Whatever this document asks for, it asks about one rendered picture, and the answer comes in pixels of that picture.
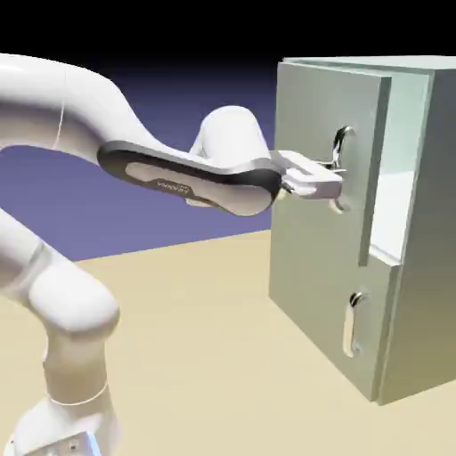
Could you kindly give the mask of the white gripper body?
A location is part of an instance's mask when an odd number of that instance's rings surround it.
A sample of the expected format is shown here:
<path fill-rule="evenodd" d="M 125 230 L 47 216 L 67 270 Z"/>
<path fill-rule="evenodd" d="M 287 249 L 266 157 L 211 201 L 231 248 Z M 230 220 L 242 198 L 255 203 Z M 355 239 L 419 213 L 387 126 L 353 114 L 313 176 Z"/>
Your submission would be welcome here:
<path fill-rule="evenodd" d="M 295 151 L 277 151 L 277 165 L 282 170 L 281 188 L 303 199 L 337 199 L 343 177 Z"/>

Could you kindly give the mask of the tall pale green cabinet door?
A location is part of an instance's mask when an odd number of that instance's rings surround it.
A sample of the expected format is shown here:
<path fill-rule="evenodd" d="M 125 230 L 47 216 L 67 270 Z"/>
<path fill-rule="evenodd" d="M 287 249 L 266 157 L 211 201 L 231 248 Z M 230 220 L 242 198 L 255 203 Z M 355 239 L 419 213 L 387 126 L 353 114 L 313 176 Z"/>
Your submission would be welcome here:
<path fill-rule="evenodd" d="M 361 389 L 375 362 L 344 354 L 346 306 L 361 289 L 387 119 L 390 79 L 341 69 L 281 63 L 275 146 L 328 161 L 342 128 L 345 168 L 337 213 L 325 199 L 287 196 L 273 205 L 270 296 L 307 337 Z"/>

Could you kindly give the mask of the pale green cabinet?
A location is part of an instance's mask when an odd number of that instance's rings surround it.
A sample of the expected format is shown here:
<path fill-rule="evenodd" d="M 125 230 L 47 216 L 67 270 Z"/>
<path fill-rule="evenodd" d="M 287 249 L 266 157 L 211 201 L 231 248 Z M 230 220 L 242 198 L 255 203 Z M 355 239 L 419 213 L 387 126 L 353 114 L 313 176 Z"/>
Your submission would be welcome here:
<path fill-rule="evenodd" d="M 369 255 L 362 269 L 377 258 L 398 264 L 400 271 L 375 402 L 392 403 L 455 380 L 456 57 L 283 62 L 389 77 Z"/>

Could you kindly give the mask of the short pale green cabinet door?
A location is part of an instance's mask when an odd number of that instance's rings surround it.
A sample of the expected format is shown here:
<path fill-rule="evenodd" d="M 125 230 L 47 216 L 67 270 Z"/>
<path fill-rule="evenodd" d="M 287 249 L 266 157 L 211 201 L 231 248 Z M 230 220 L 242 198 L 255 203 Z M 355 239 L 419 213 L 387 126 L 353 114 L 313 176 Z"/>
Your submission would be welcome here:
<path fill-rule="evenodd" d="M 389 265 L 377 258 L 371 258 L 362 269 L 363 299 L 357 314 L 361 321 L 356 324 L 356 335 L 361 348 L 360 390 L 371 402 L 379 395 L 399 271 L 398 264 Z"/>

